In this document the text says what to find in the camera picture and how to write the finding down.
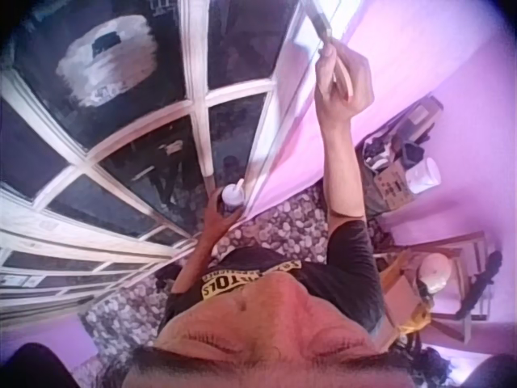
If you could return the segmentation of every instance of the man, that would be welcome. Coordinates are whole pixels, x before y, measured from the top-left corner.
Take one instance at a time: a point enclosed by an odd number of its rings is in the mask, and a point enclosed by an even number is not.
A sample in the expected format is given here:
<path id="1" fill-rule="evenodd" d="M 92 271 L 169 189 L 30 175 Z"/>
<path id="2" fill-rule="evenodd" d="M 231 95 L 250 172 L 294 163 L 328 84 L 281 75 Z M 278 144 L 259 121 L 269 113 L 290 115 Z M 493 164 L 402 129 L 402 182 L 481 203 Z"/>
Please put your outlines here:
<path id="1" fill-rule="evenodd" d="M 230 253 L 208 269 L 215 244 L 242 215 L 205 211 L 204 230 L 179 273 L 152 348 L 138 349 L 124 388 L 413 386 L 368 333 L 383 314 L 364 222 L 351 118 L 373 101 L 368 61 L 334 40 L 317 63 L 316 109 L 325 148 L 328 264 L 288 260 L 261 247 Z M 334 84 L 339 55 L 355 93 Z"/>

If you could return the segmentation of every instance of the floor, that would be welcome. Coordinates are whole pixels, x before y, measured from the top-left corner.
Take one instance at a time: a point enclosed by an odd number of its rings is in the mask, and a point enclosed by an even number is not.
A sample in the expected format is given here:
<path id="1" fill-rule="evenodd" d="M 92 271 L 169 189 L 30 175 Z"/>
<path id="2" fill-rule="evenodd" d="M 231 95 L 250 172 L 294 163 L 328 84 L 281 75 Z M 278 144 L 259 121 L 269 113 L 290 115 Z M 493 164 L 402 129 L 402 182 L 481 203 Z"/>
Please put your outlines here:
<path id="1" fill-rule="evenodd" d="M 237 247 L 261 245 L 289 259 L 324 263 L 326 240 L 322 189 L 317 184 L 232 230 L 214 253 L 221 261 Z M 127 357 L 136 346 L 153 343 L 166 298 L 165 293 L 157 292 L 150 276 L 110 296 L 82 317 L 99 355 L 73 371 L 81 386 L 92 386 L 95 375 L 112 358 Z"/>

